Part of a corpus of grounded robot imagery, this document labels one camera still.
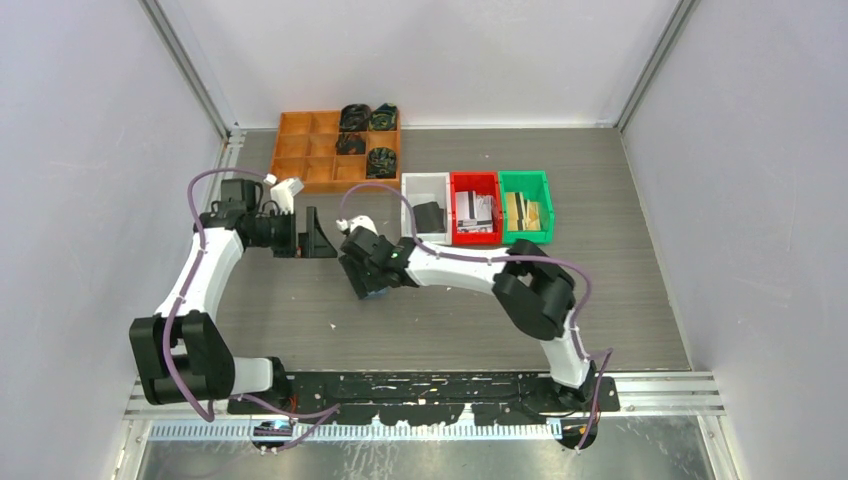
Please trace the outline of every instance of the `orange tray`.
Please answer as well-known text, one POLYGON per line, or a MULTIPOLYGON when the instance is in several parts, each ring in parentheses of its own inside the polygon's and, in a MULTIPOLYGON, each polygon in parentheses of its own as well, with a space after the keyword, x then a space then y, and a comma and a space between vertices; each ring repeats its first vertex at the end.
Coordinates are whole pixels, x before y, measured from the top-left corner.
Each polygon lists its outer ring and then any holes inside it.
POLYGON ((345 192, 365 182, 400 189, 400 111, 396 130, 358 132, 365 139, 365 155, 336 154, 340 117, 338 110, 280 115, 271 173, 280 180, 300 177, 304 193, 345 192), (367 154, 377 147, 391 148, 397 155, 395 178, 365 178, 367 154))

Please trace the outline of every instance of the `metal floor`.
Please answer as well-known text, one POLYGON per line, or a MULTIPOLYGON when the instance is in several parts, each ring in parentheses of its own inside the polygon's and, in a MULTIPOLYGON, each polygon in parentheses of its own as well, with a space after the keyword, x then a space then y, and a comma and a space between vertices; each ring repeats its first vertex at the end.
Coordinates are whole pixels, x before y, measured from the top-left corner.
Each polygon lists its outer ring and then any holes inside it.
MULTIPOLYGON (((247 135, 237 165, 268 171, 275 132, 247 135)), ((551 255, 584 266, 594 294, 579 324, 586 347, 615 347, 613 370, 689 368, 617 131, 417 130, 403 132, 402 170, 546 170, 557 212, 551 255)), ((341 195, 298 195, 324 231, 341 195)), ((400 202, 356 195, 366 214, 399 236, 400 202)), ((577 294, 583 288, 578 286, 577 294)), ((248 250, 233 270, 217 324, 233 354, 279 356, 290 370, 546 369, 539 343, 491 297, 441 287, 395 289, 358 301, 335 259, 273 259, 248 250)))

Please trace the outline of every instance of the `green bin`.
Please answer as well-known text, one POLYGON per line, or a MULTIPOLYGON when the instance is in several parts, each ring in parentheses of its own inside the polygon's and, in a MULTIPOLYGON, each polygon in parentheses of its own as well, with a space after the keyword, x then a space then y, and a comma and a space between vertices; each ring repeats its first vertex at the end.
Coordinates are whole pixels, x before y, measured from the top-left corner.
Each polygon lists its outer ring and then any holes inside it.
POLYGON ((539 218, 541 230, 513 232, 507 230, 509 214, 506 205, 503 206, 503 243, 512 245, 519 238, 530 240, 540 245, 551 243, 554 238, 556 213, 551 201, 551 190, 548 188, 548 176, 544 171, 502 170, 498 172, 501 187, 501 202, 506 203, 507 192, 521 192, 526 200, 539 202, 539 218))

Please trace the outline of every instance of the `robotic arm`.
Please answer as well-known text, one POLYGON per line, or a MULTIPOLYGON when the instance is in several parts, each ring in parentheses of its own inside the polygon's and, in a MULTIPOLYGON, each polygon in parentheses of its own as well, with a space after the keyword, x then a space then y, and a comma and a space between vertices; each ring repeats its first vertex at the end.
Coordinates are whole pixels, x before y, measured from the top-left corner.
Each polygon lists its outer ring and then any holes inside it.
POLYGON ((388 287, 460 287, 493 295, 519 330, 542 344, 551 377, 564 408, 585 405, 594 391, 595 365, 581 356, 578 338, 570 335, 574 311, 574 279, 557 265, 533 261, 493 263, 487 259, 508 255, 547 256, 536 244, 519 240, 510 248, 471 250, 425 247, 441 254, 459 254, 479 261, 435 256, 412 238, 397 245, 378 235, 364 216, 337 222, 345 233, 339 262, 360 299, 388 287))
POLYGON ((176 301, 171 335, 171 356, 180 377, 198 400, 219 400, 240 393, 267 392, 266 401, 279 404, 290 395, 282 362, 278 358, 233 357, 215 328, 218 303, 227 279, 247 247, 270 248, 275 257, 335 258, 335 248, 324 236, 317 211, 307 207, 305 233, 297 233, 294 195, 303 189, 298 178, 272 187, 277 209, 264 213, 259 182, 224 180, 221 200, 200 215, 206 240, 203 261, 200 232, 195 232, 189 259, 171 293, 150 317, 137 318, 130 327, 130 343, 144 394, 151 404, 184 402, 164 361, 165 320, 176 301), (181 295, 186 279, 188 291, 181 295))

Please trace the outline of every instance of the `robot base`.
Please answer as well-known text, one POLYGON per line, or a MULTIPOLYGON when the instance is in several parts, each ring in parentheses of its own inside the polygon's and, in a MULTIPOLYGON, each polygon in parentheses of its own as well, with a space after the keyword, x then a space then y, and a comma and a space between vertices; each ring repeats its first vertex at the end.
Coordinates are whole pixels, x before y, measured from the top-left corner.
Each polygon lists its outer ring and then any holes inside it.
MULTIPOLYGON (((547 372, 298 372, 289 374, 289 380, 298 399, 297 413, 341 404, 328 423, 370 425, 379 414, 385 425, 450 425, 469 410, 478 426, 541 425, 559 418, 567 432, 559 441, 569 448, 579 441, 572 433, 586 423, 582 415, 570 415, 590 410, 596 381, 590 377, 589 390, 564 396, 547 372), (585 402, 576 402, 586 394, 585 402)), ((604 377, 600 389, 600 411, 619 411, 615 380, 604 377)), ((230 402, 229 412, 267 414, 247 402, 230 402)))

